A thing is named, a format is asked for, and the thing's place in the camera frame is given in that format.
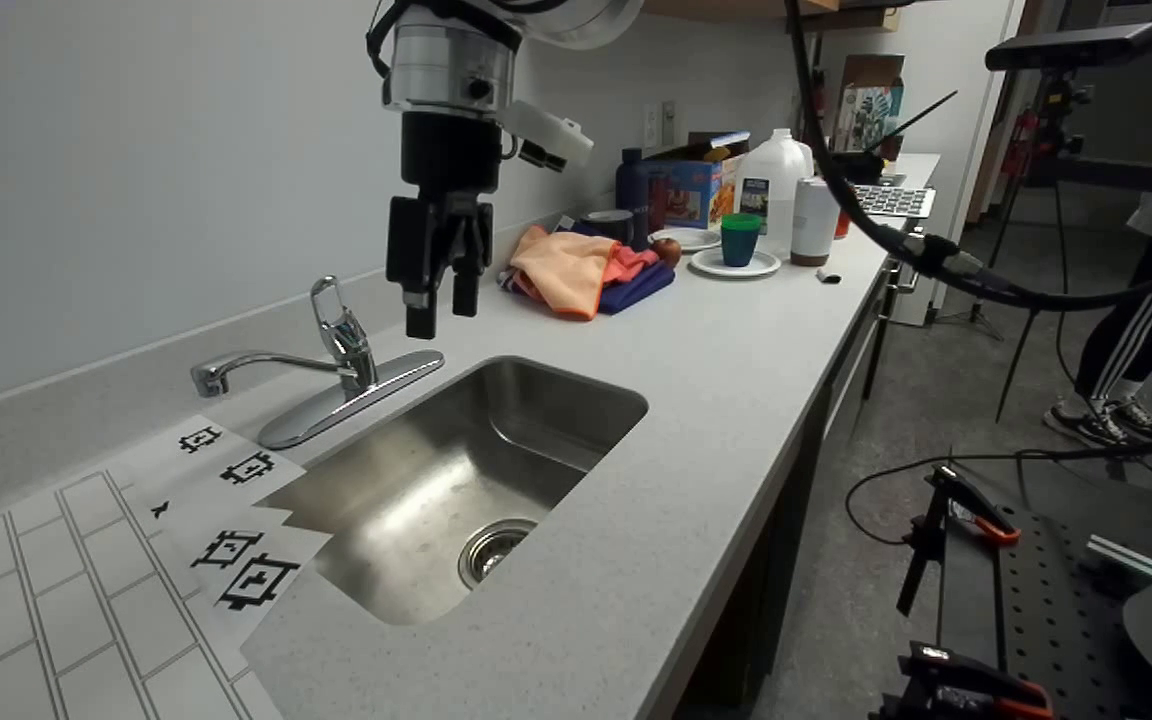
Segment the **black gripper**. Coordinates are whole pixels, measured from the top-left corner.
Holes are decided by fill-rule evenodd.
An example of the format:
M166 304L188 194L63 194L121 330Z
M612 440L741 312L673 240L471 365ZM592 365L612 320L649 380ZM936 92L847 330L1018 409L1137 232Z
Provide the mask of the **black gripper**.
M437 287L451 267L451 312L475 315L479 267L493 255L500 128L467 116L402 111L398 179L411 198L389 206L389 275L402 287L408 333L437 338Z

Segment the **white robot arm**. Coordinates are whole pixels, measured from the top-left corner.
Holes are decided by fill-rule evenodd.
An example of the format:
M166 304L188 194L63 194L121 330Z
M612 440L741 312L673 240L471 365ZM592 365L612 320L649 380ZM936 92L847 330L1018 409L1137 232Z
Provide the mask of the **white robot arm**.
M475 312L493 259L493 210L502 139L517 157L565 172L592 157L592 137L517 95L524 39L604 47L644 0L393 0L366 27L366 62L383 105L398 116L398 179L411 198L389 206L389 281L402 293L402 330L437 338L441 275L451 273L451 312Z

